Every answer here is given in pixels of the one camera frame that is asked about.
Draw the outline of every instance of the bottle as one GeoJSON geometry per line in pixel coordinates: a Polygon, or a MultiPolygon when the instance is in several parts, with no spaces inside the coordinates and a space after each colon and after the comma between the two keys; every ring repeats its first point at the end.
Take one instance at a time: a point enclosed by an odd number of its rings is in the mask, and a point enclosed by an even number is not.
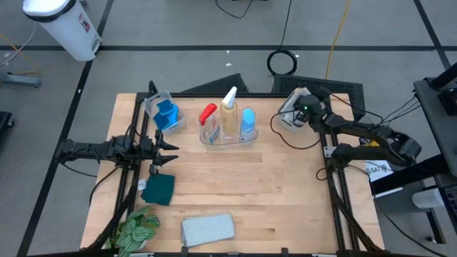
{"type": "Polygon", "coordinates": [[[241,120],[240,129],[241,142],[248,142],[253,140],[256,133],[256,115],[251,108],[243,110],[243,118],[241,120]]]}
{"type": "Polygon", "coordinates": [[[216,104],[209,104],[200,114],[200,138],[204,143],[214,143],[219,135],[219,123],[214,117],[216,109],[216,104]]]}
{"type": "Polygon", "coordinates": [[[236,87],[232,87],[221,103],[221,133],[224,141],[232,141],[238,134],[238,106],[236,87]]]}

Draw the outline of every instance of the potted plant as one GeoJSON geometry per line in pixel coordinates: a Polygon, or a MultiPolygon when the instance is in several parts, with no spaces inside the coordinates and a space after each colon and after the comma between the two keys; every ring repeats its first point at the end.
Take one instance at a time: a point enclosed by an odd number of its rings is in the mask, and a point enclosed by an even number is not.
{"type": "Polygon", "coordinates": [[[129,257],[132,251],[143,248],[146,242],[156,235],[155,228],[160,227],[157,215],[145,216],[150,210],[150,206],[144,206],[130,213],[127,219],[119,224],[114,238],[105,242],[105,248],[118,246],[119,257],[129,257]]]}

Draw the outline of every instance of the white bottle cap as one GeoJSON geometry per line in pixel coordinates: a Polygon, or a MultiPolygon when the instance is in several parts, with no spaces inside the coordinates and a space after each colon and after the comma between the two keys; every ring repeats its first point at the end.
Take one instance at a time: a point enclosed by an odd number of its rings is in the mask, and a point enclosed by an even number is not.
{"type": "Polygon", "coordinates": [[[235,101],[236,87],[232,87],[226,97],[222,100],[222,103],[227,106],[227,108],[232,109],[233,103],[235,101]]]}

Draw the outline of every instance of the light blue sponge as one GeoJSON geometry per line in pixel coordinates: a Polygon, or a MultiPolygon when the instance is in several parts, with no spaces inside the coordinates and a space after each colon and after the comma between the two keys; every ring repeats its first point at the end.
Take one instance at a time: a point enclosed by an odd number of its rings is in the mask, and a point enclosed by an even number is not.
{"type": "Polygon", "coordinates": [[[186,218],[181,225],[181,240],[185,247],[233,237],[235,226],[230,214],[186,218]]]}

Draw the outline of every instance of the white sticker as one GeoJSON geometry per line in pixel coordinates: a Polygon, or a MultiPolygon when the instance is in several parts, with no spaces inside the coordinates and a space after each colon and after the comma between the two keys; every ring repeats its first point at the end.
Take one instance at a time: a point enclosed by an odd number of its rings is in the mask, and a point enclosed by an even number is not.
{"type": "Polygon", "coordinates": [[[144,190],[146,188],[146,179],[140,179],[138,181],[138,191],[144,190]]]}

